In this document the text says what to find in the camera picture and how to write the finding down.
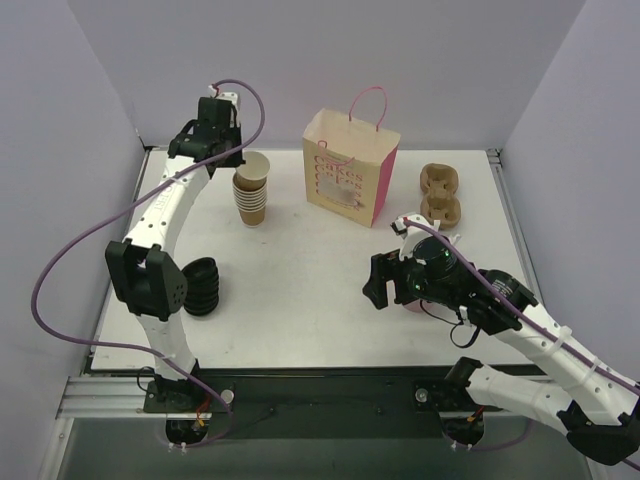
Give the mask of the single brown paper cup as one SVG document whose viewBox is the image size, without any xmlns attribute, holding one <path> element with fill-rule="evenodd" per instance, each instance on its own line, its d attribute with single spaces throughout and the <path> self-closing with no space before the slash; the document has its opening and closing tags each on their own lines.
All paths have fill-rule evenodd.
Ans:
<svg viewBox="0 0 640 480">
<path fill-rule="evenodd" d="M 246 151 L 243 154 L 244 164 L 236 168 L 234 184 L 242 191 L 256 191 L 267 181 L 270 171 L 268 157 L 260 152 Z"/>
</svg>

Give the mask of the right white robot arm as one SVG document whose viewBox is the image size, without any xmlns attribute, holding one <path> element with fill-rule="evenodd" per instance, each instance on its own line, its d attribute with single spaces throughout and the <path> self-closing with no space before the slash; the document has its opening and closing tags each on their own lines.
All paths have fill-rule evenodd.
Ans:
<svg viewBox="0 0 640 480">
<path fill-rule="evenodd" d="M 381 310 L 395 303 L 435 303 L 519 351 L 549 378 L 538 383 L 460 358 L 443 394 L 457 408 L 471 402 L 508 410 L 563 434 L 582 455 L 616 465 L 639 450 L 639 386 L 604 366 L 546 311 L 534 294 L 501 270 L 476 269 L 448 244 L 428 236 L 409 256 L 375 254 L 364 295 Z"/>
</svg>

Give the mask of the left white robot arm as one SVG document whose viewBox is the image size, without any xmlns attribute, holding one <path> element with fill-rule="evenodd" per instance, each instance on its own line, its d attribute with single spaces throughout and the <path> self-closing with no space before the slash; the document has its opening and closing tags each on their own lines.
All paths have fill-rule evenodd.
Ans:
<svg viewBox="0 0 640 480">
<path fill-rule="evenodd" d="M 189 211 L 216 167 L 209 164 L 183 176 L 178 173 L 241 144 L 238 110 L 235 92 L 199 99 L 197 117 L 170 142 L 161 178 L 168 185 L 150 201 L 125 238 L 111 241 L 105 251 L 116 297 L 136 317 L 150 348 L 160 353 L 154 368 L 157 393 L 167 393 L 182 411 L 199 406 L 203 386 L 165 363 L 169 359 L 190 374 L 198 367 L 181 319 L 187 280 L 173 253 Z"/>
</svg>

